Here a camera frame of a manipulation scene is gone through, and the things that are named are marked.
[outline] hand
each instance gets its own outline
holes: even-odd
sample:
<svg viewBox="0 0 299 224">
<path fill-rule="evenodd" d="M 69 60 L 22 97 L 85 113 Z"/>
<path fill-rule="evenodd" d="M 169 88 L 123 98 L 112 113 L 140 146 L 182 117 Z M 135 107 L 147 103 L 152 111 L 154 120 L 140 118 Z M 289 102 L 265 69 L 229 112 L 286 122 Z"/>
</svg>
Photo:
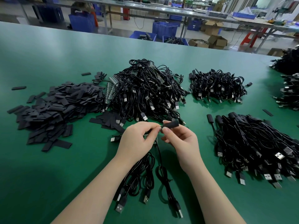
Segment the hand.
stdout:
<svg viewBox="0 0 299 224">
<path fill-rule="evenodd" d="M 162 131 L 164 133 L 162 140 L 176 149 L 181 168 L 188 174 L 191 168 L 202 160 L 195 133 L 182 125 L 172 129 L 163 127 Z"/>
<path fill-rule="evenodd" d="M 143 135 L 150 129 L 152 131 L 144 139 Z M 148 153 L 160 130 L 161 126 L 154 122 L 142 121 L 129 126 L 121 137 L 115 158 L 133 166 Z"/>
</svg>

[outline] person's right hand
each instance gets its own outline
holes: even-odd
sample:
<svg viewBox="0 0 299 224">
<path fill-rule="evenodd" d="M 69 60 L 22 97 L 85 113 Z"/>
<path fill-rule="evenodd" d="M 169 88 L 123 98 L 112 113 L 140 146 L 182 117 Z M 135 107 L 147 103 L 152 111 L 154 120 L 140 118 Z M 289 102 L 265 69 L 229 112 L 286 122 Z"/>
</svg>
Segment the person's right hand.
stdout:
<svg viewBox="0 0 299 224">
<path fill-rule="evenodd" d="M 178 161 L 182 169 L 188 174 L 192 167 L 201 161 L 198 140 L 195 133 L 182 125 L 172 129 L 163 127 L 162 131 L 164 133 L 162 140 L 171 144 L 176 149 Z"/>
</svg>

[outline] person's left hand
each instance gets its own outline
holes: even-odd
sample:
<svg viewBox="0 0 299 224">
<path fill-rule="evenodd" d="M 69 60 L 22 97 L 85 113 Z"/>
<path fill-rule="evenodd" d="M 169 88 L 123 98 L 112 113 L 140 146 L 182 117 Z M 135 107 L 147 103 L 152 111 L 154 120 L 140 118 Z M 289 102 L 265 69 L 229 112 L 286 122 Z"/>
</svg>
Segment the person's left hand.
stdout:
<svg viewBox="0 0 299 224">
<path fill-rule="evenodd" d="M 150 129 L 152 131 L 144 139 L 143 135 Z M 148 153 L 160 130 L 161 126 L 154 122 L 142 121 L 129 126 L 121 137 L 115 158 L 133 166 Z"/>
</svg>

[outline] concrete floor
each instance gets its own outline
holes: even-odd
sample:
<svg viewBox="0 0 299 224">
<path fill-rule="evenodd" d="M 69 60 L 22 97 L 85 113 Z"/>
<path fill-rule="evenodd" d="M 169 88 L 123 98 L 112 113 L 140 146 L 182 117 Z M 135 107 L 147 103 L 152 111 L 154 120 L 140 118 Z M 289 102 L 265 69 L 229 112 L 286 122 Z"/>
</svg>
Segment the concrete floor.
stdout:
<svg viewBox="0 0 299 224">
<path fill-rule="evenodd" d="M 50 23 L 43 23 L 39 22 L 39 20 L 36 18 L 35 13 L 32 9 L 32 6 L 26 5 L 24 6 L 24 9 L 26 11 L 26 14 L 28 15 L 30 21 L 30 25 L 35 26 L 45 26 L 45 27 L 53 27 L 58 29 L 64 29 L 67 30 L 67 25 L 69 24 L 69 14 L 71 12 L 70 8 L 61 8 L 63 12 L 63 16 L 65 19 L 65 22 L 62 24 L 50 24 Z M 131 10 L 131 14 L 136 15 L 145 15 L 148 13 L 144 11 L 139 10 Z M 165 14 L 160 14 L 161 18 L 166 18 L 167 16 Z M 95 33 L 104 34 L 104 21 L 103 18 L 98 17 L 98 24 L 99 28 L 98 31 Z M 24 13 L 21 9 L 21 6 L 19 4 L 11 4 L 11 3 L 5 3 L 0 2 L 0 21 L 5 22 L 12 22 L 12 23 L 21 23 L 21 24 L 27 24 L 26 19 L 24 18 Z M 143 19 L 143 18 L 130 18 L 129 21 L 117 21 L 112 20 L 112 27 L 113 27 L 113 33 L 112 35 L 115 36 L 121 36 L 121 37 L 129 37 L 133 31 L 145 31 L 145 32 L 152 32 L 152 23 L 153 20 L 151 19 Z M 181 34 L 182 25 L 178 27 L 177 29 L 177 36 L 180 36 Z M 245 48 L 244 46 L 240 46 L 241 41 L 246 36 L 247 33 L 240 33 L 240 32 L 234 32 L 234 31 L 224 31 L 222 30 L 220 35 L 228 40 L 228 45 L 225 47 L 226 50 L 230 51 L 243 51 Z M 191 31 L 187 30 L 186 32 L 186 39 L 189 40 L 191 38 L 195 39 L 203 39 L 207 40 L 209 38 L 208 35 L 204 34 L 201 31 Z M 257 39 L 254 47 L 252 49 L 256 49 L 259 44 L 262 42 L 262 39 Z M 291 38 L 274 38 L 269 37 L 266 42 L 263 44 L 262 48 L 259 50 L 259 54 L 266 55 L 271 48 L 292 48 L 294 46 L 298 45 L 297 41 L 294 41 Z"/>
</svg>

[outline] green table surface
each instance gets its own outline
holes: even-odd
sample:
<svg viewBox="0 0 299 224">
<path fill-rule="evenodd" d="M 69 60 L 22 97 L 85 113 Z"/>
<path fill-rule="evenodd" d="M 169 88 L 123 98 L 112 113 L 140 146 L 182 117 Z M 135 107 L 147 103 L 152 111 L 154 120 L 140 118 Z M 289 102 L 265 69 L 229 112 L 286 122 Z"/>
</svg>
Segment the green table surface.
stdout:
<svg viewBox="0 0 299 224">
<path fill-rule="evenodd" d="M 271 120 L 275 128 L 299 139 L 298 112 L 278 108 L 272 98 L 283 87 L 280 74 L 268 67 L 273 57 L 5 22 L 0 22 L 0 223 L 51 222 L 113 158 L 118 147 L 118 143 L 110 142 L 117 132 L 89 123 L 96 116 L 91 113 L 75 122 L 73 135 L 65 138 L 73 143 L 69 150 L 53 147 L 43 153 L 43 145 L 26 145 L 29 132 L 18 131 L 16 116 L 6 111 L 25 105 L 32 94 L 48 92 L 50 86 L 66 81 L 90 82 L 97 71 L 111 76 L 129 67 L 130 59 L 142 58 L 185 75 L 185 89 L 190 83 L 188 74 L 194 68 L 203 72 L 211 68 L 230 71 L 243 76 L 246 83 L 253 83 L 247 89 L 248 95 L 243 96 L 243 104 L 225 101 L 206 105 L 188 95 L 187 104 L 180 104 L 179 112 L 198 137 L 207 169 L 247 223 L 298 223 L 299 183 L 282 177 L 279 190 L 248 173 L 245 186 L 238 184 L 235 176 L 225 177 L 224 166 L 214 155 L 213 131 L 206 117 L 230 112 L 251 114 Z M 92 75 L 81 76 L 83 72 Z M 27 89 L 11 90 L 23 85 Z M 161 140 L 159 144 L 184 218 L 177 218 L 170 210 L 166 190 L 155 176 L 155 188 L 147 205 L 140 202 L 140 195 L 129 196 L 119 214 L 113 201 L 105 223 L 204 223 L 192 185 L 174 149 Z M 158 157 L 155 148 L 151 152 Z"/>
</svg>

